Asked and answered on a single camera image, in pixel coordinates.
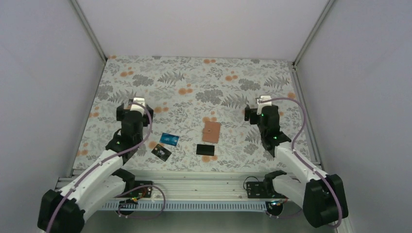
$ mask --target gray leaf pattern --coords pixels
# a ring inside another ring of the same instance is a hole
[[[197,93],[196,99],[203,103],[211,102],[212,104],[219,104],[221,102],[219,98],[220,96],[223,96],[223,92],[221,90],[212,89]]]
[[[247,90],[253,90],[253,91],[260,90],[260,85],[258,83],[253,82],[253,81],[250,81],[250,80],[247,80],[247,79],[240,79],[239,83],[241,84],[240,88],[244,91],[247,91]]]
[[[135,86],[150,86],[153,85],[154,81],[153,79],[149,79],[149,77],[147,76],[143,76],[141,74],[137,74],[135,76],[133,76],[133,85]]]
[[[153,128],[146,141],[124,165],[125,169],[213,172],[268,172],[284,164],[262,147],[256,125],[244,121],[246,104],[260,95],[294,97],[286,61],[260,59],[112,56],[103,72],[89,114],[74,168],[86,169],[120,128],[116,108],[133,97],[144,97],[153,108]],[[302,124],[298,107],[278,101],[280,125],[290,138]],[[205,121],[221,124],[215,156],[196,155]],[[162,133],[180,136],[166,162],[151,151]],[[297,149],[309,157],[304,135]]]

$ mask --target wire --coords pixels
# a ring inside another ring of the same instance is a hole
[[[256,176],[248,176],[248,177],[246,177],[246,179],[243,181],[243,189],[244,189],[244,190],[246,190],[244,184],[245,184],[246,180],[249,179],[249,178],[255,178],[255,179],[257,180],[257,182],[260,182],[259,179],[256,178]]]
[[[146,192],[147,192],[147,188],[143,188],[143,193],[142,193],[142,196],[140,198],[143,198],[146,195]]]
[[[117,213],[119,214],[119,217],[120,217],[120,216],[123,216],[123,217],[125,217],[125,218],[137,218],[137,219],[148,220],[148,219],[156,218],[156,217],[158,217],[160,214],[162,214],[162,212],[163,212],[163,211],[165,210],[165,208],[166,208],[166,196],[165,196],[165,193],[164,193],[159,187],[157,187],[157,186],[154,186],[154,185],[151,185],[151,184],[145,184],[145,185],[142,185],[142,186],[133,188],[133,189],[131,189],[131,190],[127,191],[127,192],[124,192],[124,193],[122,193],[122,194],[120,194],[120,195],[117,195],[117,196],[115,196],[115,198],[119,198],[119,197],[121,197],[121,196],[124,196],[124,195],[130,193],[130,192],[133,192],[134,190],[137,190],[137,189],[140,189],[140,188],[145,188],[145,187],[153,187],[153,188],[159,190],[159,192],[160,192],[160,193],[162,194],[162,196],[163,196],[162,209],[161,209],[155,216],[150,216],[150,217],[127,216],[127,215],[123,215],[123,214],[120,213],[120,209],[121,209],[123,206],[130,204],[130,203],[126,203],[126,202],[125,202],[125,203],[119,205],[119,208],[117,209]]]
[[[286,98],[286,97],[279,97],[279,98],[273,98],[271,100],[265,100],[262,101],[260,103],[266,103],[266,102],[272,102],[272,101],[276,101],[276,100],[290,100],[295,102],[300,109],[303,112],[303,124],[302,127],[300,128],[300,130],[298,131],[298,133],[296,134],[296,136],[293,138],[292,140],[292,152],[294,153],[294,155],[300,160],[300,162],[302,162],[306,167],[308,167],[313,173],[315,173],[317,176],[319,176],[319,178],[321,178],[321,180],[325,183],[325,185],[327,186],[327,188],[329,189],[333,199],[335,200],[336,206],[338,208],[338,222],[335,225],[328,225],[332,228],[338,228],[340,226],[340,224],[342,223],[342,207],[341,204],[339,203],[338,197],[336,196],[335,191],[332,189],[332,187],[330,186],[330,184],[327,182],[327,180],[314,168],[312,167],[310,164],[308,164],[305,160],[303,160],[303,158],[298,154],[297,150],[295,150],[295,143],[296,140],[298,138],[298,136],[302,133],[303,129],[306,126],[306,111],[305,108],[303,107],[303,105],[291,98]]]
[[[60,208],[62,208],[64,202],[67,200],[67,198],[70,196],[70,194],[72,194],[76,188],[79,186],[79,184],[88,176],[90,175],[96,168],[100,167],[102,164],[104,164],[105,162],[111,160],[114,157],[117,157],[119,155],[125,154],[127,152],[130,152],[132,150],[137,149],[138,147],[140,147],[141,145],[143,145],[143,143],[149,138],[149,135],[152,133],[152,117],[150,116],[149,110],[147,110],[147,108],[139,103],[135,103],[133,102],[132,104],[135,104],[139,107],[142,107],[144,109],[144,112],[147,114],[148,118],[149,118],[149,131],[147,132],[147,135],[144,137],[144,139],[138,143],[137,145],[121,151],[119,153],[116,153],[114,155],[111,155],[105,159],[103,159],[100,163],[96,164],[95,166],[93,166],[91,169],[87,170],[83,176],[81,176],[79,178],[79,180],[73,185],[73,187],[67,192],[67,194],[63,197],[63,199],[59,202],[59,204],[57,205],[56,209],[54,210],[53,214],[50,217],[50,221],[49,224],[47,225],[47,229],[46,229],[46,233],[50,233],[50,230],[52,229],[52,225],[54,223],[54,220],[56,219],[57,213],[59,212]]]

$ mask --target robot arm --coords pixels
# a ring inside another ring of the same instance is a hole
[[[263,182],[267,192],[279,193],[293,200],[303,209],[308,222],[313,227],[320,227],[338,220],[338,207],[322,180],[324,178],[339,200],[342,218],[347,217],[348,208],[341,178],[336,174],[328,175],[306,157],[298,158],[293,153],[291,139],[280,131],[278,107],[268,101],[271,99],[271,96],[260,96],[256,109],[246,106],[245,120],[258,126],[265,150],[284,163],[297,180],[284,171],[271,172]]]
[[[116,131],[106,145],[106,150],[77,179],[58,191],[49,190],[43,195],[37,226],[46,230],[53,212],[65,195],[71,192],[62,205],[51,227],[51,232],[79,233],[85,222],[104,203],[111,198],[135,187],[135,176],[121,167],[137,151],[131,150],[120,156],[118,152],[127,150],[143,140],[142,130],[149,123],[142,107],[131,102],[145,105],[143,98],[134,98],[124,108],[122,104],[116,110],[116,119],[121,121],[121,129]],[[153,110],[146,106],[150,116]],[[74,185],[81,180],[78,187]]]

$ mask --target white panel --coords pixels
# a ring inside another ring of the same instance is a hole
[[[298,65],[354,232],[411,231],[411,38],[412,1],[338,0]]]
[[[84,174],[77,177],[74,181],[72,181],[69,185],[60,189],[61,195],[64,197],[67,193],[74,187],[74,185],[80,180],[83,179],[83,176],[90,171],[94,166],[101,163],[104,159],[109,158],[110,156],[116,154],[116,152],[112,150],[104,150],[102,154],[98,157],[98,159],[90,165],[84,172]],[[102,163],[96,169],[94,169],[89,175],[85,176],[79,186],[69,195],[68,199],[76,199],[76,204],[79,206],[80,209],[84,209],[85,203],[88,202],[90,198],[94,194],[95,189],[102,185],[102,182],[107,179],[113,172],[123,166],[123,159],[122,157],[116,156],[105,163]]]
[[[308,167],[306,167],[306,165],[293,154],[291,146],[292,145],[290,142],[280,143],[279,146],[275,147],[275,156],[279,159],[279,161],[288,166],[293,175],[295,175],[300,182],[307,183],[310,180],[320,180],[321,178],[318,175],[309,170]],[[312,168],[316,168],[316,166],[305,156],[301,156],[301,158],[307,164],[311,165]],[[317,170],[317,172],[319,172],[319,174],[321,174],[324,178],[327,175],[327,173],[321,169]]]
[[[117,176],[109,176],[100,184],[100,186],[92,190],[92,193],[87,199],[85,205],[82,207],[79,206],[81,210],[85,211],[85,213],[83,214],[83,219],[87,221],[90,218],[90,216],[92,216],[96,211],[101,209],[101,207],[109,199],[119,194],[122,194],[124,192],[125,187],[126,182],[124,182],[122,178]]]
[[[292,61],[327,0],[78,0],[106,55]]]
[[[0,228],[35,232],[41,197],[77,152],[103,63],[68,0],[2,0],[0,31]]]

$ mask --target table surface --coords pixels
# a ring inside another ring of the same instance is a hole
[[[285,169],[261,145],[258,127],[244,121],[246,104],[256,107],[260,95],[295,98],[286,61],[156,56],[111,56],[107,61],[89,114],[73,168],[86,169],[120,128],[116,108],[144,97],[154,109],[152,133],[125,169],[266,172]],[[301,127],[298,106],[277,101],[281,130],[293,138]],[[196,155],[205,121],[221,123],[215,156]],[[151,151],[162,133],[179,136],[163,162]],[[310,158],[304,133],[297,140]]]

